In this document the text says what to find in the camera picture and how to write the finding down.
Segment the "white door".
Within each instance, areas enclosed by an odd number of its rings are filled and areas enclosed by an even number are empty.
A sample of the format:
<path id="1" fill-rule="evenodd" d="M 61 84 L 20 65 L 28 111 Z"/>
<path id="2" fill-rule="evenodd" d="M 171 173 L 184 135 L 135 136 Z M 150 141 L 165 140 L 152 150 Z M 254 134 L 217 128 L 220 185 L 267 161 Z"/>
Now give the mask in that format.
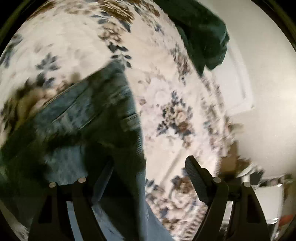
<path id="1" fill-rule="evenodd" d="M 254 108 L 246 65 L 237 45 L 229 43 L 221 65 L 212 70 L 224 99 L 227 113 L 234 116 Z"/>

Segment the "floral cream bed blanket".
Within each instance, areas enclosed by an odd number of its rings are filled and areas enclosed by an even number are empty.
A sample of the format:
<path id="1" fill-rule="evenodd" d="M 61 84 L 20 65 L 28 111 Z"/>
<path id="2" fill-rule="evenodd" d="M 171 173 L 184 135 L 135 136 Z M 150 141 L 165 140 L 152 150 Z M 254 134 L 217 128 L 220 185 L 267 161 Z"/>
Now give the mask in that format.
<path id="1" fill-rule="evenodd" d="M 177 27 L 155 1 L 47 1 L 1 51 L 1 107 L 43 77 L 61 90 L 117 60 L 142 129 L 145 200 L 171 240 L 192 240 L 207 210 L 185 170 L 193 156 L 216 174 L 233 143 L 211 70 L 200 76 Z M 1 240 L 28 240 L 1 201 Z"/>

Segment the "dark green garment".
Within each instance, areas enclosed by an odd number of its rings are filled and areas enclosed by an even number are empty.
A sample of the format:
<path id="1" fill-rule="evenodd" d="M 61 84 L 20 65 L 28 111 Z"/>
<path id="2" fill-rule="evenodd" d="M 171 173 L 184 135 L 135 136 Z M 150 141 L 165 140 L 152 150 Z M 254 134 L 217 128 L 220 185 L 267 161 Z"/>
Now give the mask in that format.
<path id="1" fill-rule="evenodd" d="M 155 3 L 178 29 L 198 74 L 221 65 L 230 40 L 226 25 L 198 1 L 158 0 Z"/>

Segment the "blue denim pants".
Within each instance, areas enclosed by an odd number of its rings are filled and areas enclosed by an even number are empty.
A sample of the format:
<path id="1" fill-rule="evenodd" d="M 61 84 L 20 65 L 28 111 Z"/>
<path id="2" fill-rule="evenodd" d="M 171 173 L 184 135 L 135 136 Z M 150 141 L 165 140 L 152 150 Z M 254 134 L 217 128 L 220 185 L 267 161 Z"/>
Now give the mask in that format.
<path id="1" fill-rule="evenodd" d="M 142 129 L 117 60 L 61 90 L 43 77 L 1 107 L 1 201 L 31 229 L 52 182 L 93 182 L 106 240 L 171 240 L 145 200 Z"/>

